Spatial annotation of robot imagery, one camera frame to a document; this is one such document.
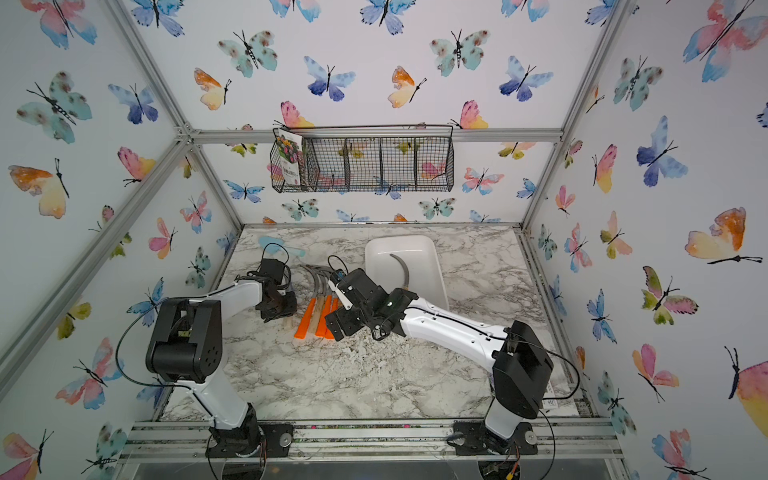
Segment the labelled wooden sickle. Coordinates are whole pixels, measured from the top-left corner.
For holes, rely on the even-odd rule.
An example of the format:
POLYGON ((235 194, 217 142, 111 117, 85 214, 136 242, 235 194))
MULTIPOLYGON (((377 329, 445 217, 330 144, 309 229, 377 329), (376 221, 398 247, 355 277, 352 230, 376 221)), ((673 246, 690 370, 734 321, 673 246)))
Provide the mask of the labelled wooden sickle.
POLYGON ((402 282, 401 282, 401 288, 404 290, 408 290, 410 287, 410 270, 403 258, 401 258, 399 255, 396 255, 394 253, 390 253, 389 256, 397 262, 397 264, 402 269, 402 282))

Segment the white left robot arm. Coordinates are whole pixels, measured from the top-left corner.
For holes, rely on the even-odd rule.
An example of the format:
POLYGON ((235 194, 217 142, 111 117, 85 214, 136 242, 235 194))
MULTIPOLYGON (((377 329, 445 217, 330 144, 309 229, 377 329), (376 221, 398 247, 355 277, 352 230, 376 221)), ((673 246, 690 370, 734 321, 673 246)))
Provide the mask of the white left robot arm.
POLYGON ((224 323, 248 309, 266 322, 291 317, 297 312, 296 293, 291 286, 257 279, 203 296, 169 298, 160 306, 147 347, 147 370, 187 391, 218 430, 242 427, 249 411, 224 372, 223 342, 224 323))

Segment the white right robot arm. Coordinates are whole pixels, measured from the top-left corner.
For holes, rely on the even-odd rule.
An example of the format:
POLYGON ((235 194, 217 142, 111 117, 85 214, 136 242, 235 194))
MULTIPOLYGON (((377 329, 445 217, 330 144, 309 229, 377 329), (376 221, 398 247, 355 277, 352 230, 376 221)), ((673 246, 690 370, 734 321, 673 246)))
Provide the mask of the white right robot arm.
POLYGON ((396 334, 434 343, 474 361, 491 378, 493 400, 484 426, 498 440, 511 439, 538 417, 554 363, 528 324, 474 321, 409 290, 387 292, 362 269, 346 275, 337 271, 328 285, 340 300, 339 308, 326 317, 335 340, 367 328, 375 341, 396 334))

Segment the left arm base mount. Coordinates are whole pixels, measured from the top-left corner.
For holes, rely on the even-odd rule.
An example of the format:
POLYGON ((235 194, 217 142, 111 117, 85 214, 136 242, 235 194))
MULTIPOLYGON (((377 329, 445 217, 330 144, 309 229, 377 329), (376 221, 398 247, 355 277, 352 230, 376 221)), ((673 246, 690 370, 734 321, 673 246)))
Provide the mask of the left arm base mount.
POLYGON ((209 432, 207 458, 285 458, 293 443, 294 425, 260 422, 254 407, 248 404, 237 426, 226 426, 223 420, 215 419, 209 432))

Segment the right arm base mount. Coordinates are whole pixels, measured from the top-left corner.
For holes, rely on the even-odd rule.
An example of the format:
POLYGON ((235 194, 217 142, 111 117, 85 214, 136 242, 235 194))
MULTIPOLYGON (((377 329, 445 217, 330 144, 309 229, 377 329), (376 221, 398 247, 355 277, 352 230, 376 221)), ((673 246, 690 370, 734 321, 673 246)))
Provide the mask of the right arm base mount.
POLYGON ((538 453, 538 439, 530 422, 513 420, 510 427, 511 431, 508 425, 503 424, 503 432, 496 433, 484 420, 455 421, 445 442, 455 449, 458 456, 491 453, 527 456, 538 453))

